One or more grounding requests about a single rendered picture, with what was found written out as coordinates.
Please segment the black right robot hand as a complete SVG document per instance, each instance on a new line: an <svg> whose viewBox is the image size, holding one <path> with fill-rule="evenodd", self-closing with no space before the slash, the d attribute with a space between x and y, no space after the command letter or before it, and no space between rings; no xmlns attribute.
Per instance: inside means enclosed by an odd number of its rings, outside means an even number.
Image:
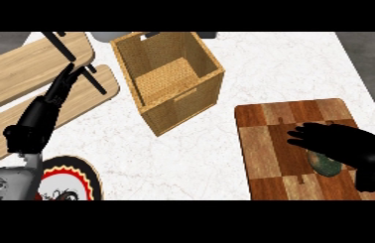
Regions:
<svg viewBox="0 0 375 243"><path fill-rule="evenodd" d="M323 154L331 160L356 169L354 186L375 192L375 135L341 124L307 122L287 132L287 142Z"/></svg>

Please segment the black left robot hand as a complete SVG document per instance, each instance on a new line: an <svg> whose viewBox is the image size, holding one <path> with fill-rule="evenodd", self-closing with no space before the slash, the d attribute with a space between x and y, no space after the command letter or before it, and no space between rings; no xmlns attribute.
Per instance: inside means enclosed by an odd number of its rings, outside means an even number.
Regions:
<svg viewBox="0 0 375 243"><path fill-rule="evenodd" d="M67 101L74 83L86 68L74 69L69 63L59 73L44 95L40 95L28 105L19 121L5 128L3 136L7 141L7 152L38 154L52 137L61 108Z"/></svg>

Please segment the brown wooden cutting board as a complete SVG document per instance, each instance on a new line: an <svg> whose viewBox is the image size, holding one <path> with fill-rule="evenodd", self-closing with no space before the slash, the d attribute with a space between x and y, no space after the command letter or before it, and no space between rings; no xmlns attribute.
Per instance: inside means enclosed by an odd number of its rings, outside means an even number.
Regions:
<svg viewBox="0 0 375 243"><path fill-rule="evenodd" d="M254 200L375 200L375 192L356 190L351 167L331 178L319 175L307 162L316 155L287 142L304 122L356 125L341 99L239 105L235 118Z"/></svg>

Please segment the wicker basket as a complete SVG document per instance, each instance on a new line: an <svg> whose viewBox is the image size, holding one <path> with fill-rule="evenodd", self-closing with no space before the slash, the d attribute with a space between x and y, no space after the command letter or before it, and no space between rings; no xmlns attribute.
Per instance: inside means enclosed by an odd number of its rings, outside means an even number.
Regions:
<svg viewBox="0 0 375 243"><path fill-rule="evenodd" d="M111 46L139 114L161 136L217 103L225 68L195 32L131 32Z"/></svg>

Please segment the pale wood cabinet door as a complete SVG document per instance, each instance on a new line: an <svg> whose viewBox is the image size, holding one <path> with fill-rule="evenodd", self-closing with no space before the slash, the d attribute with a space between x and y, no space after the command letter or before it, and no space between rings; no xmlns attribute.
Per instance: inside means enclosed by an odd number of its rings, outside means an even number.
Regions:
<svg viewBox="0 0 375 243"><path fill-rule="evenodd" d="M109 101L118 94L120 86L108 65L102 64L96 67L93 78L105 89L105 94L98 91L87 79L80 76L78 81L74 84L67 102L61 109L59 119L56 123L58 128L61 128L92 109ZM3 130L9 125L15 125L18 123L21 115L31 101L33 98L10 107L6 111L0 112L0 160L10 155L7 152Z"/></svg>
<svg viewBox="0 0 375 243"><path fill-rule="evenodd" d="M95 60L95 50L84 32L58 37L75 56L75 68ZM69 60L47 38L0 55L0 106L49 84Z"/></svg>

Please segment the red and black rimmed plate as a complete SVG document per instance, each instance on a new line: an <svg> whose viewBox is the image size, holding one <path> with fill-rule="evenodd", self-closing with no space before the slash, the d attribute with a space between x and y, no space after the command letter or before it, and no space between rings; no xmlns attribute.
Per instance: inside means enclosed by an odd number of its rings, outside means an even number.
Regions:
<svg viewBox="0 0 375 243"><path fill-rule="evenodd" d="M37 200L102 200L100 179L89 161L74 156L43 162Z"/></svg>

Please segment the pale grey rounded object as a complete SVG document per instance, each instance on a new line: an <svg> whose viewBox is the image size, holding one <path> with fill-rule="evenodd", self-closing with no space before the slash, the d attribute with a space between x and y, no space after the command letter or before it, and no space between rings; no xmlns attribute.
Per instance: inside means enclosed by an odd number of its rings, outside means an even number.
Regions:
<svg viewBox="0 0 375 243"><path fill-rule="evenodd" d="M124 41L140 35L140 32L92 32L93 38L103 43Z"/></svg>

